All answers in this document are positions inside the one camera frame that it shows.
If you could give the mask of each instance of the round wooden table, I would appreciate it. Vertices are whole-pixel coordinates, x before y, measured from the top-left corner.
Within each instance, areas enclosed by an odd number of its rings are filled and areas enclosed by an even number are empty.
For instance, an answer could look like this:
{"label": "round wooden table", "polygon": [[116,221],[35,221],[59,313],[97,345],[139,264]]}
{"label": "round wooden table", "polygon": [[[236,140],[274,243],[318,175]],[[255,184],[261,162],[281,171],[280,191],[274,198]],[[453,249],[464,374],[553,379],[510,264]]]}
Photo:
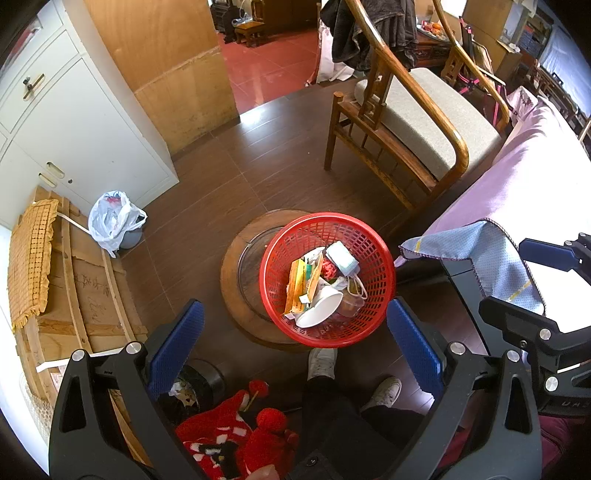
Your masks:
{"label": "round wooden table", "polygon": [[310,347],[291,339],[267,315],[259,291],[259,267],[273,237],[303,210],[273,210],[244,227],[228,247],[222,262],[220,286],[228,311],[250,340],[270,348],[302,352]]}

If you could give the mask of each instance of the red plastic basket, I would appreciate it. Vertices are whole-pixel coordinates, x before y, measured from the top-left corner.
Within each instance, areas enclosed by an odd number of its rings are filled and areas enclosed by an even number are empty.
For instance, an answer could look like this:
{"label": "red plastic basket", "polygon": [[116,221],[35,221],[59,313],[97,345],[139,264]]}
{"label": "red plastic basket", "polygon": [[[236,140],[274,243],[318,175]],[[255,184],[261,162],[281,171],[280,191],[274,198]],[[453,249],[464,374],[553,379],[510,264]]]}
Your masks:
{"label": "red plastic basket", "polygon": [[[359,278],[368,299],[348,322],[299,328],[283,316],[291,263],[316,247],[328,247],[338,240],[359,262]],[[267,247],[259,271],[262,302],[273,322],[294,340],[320,348],[352,345],[372,333],[386,316],[395,283],[392,255],[379,235],[353,217],[331,212],[312,213],[286,225]]]}

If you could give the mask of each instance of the small wooden table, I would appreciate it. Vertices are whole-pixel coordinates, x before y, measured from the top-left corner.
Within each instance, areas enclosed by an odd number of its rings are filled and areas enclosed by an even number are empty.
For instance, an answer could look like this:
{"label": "small wooden table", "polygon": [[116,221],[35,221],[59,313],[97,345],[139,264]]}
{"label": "small wooden table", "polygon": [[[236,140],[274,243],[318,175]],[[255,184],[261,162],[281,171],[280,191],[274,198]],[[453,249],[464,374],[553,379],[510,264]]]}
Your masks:
{"label": "small wooden table", "polygon": [[419,67],[443,67],[452,44],[443,40],[436,40],[417,30],[417,68]]}
{"label": "small wooden table", "polygon": [[220,272],[222,296],[236,326],[253,342],[286,352],[305,352],[310,347],[288,337],[267,315],[259,290],[259,267],[277,232],[308,213],[273,210],[255,218],[228,247]]}
{"label": "small wooden table", "polygon": [[251,40],[253,38],[256,41],[256,46],[260,45],[261,40],[264,41],[267,39],[265,24],[255,20],[238,25],[234,28],[234,32],[236,33],[236,43],[240,44],[242,42],[242,37],[244,37],[246,39],[247,47],[251,46]]}

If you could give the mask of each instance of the gray seat cushion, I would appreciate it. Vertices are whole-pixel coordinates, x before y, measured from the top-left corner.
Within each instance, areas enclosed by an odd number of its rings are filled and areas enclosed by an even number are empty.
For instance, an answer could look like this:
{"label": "gray seat cushion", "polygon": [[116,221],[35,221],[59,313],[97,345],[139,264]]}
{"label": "gray seat cushion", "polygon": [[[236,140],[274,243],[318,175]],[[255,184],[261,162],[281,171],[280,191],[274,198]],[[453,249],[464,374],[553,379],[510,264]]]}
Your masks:
{"label": "gray seat cushion", "polygon": [[[502,144],[501,136],[486,118],[441,78],[428,69],[414,69],[410,75],[466,141],[470,155],[468,170]],[[361,80],[355,86],[355,99],[359,104],[363,103],[366,87],[367,80]],[[456,162],[449,140],[396,77],[392,78],[386,105],[382,112],[384,126],[423,162],[435,178],[441,180]]]}

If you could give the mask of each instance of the pink bedsheet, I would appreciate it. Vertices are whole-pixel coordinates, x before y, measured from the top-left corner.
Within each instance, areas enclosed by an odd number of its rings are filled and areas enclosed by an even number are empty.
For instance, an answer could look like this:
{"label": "pink bedsheet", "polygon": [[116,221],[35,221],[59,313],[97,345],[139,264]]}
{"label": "pink bedsheet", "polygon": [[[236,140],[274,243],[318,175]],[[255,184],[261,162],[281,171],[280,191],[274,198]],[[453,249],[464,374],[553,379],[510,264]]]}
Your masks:
{"label": "pink bedsheet", "polygon": [[[424,235],[490,220],[518,245],[533,238],[562,245],[591,233],[591,162],[558,110],[543,98],[493,166]],[[576,273],[528,264],[562,331],[591,324],[591,286]]]}

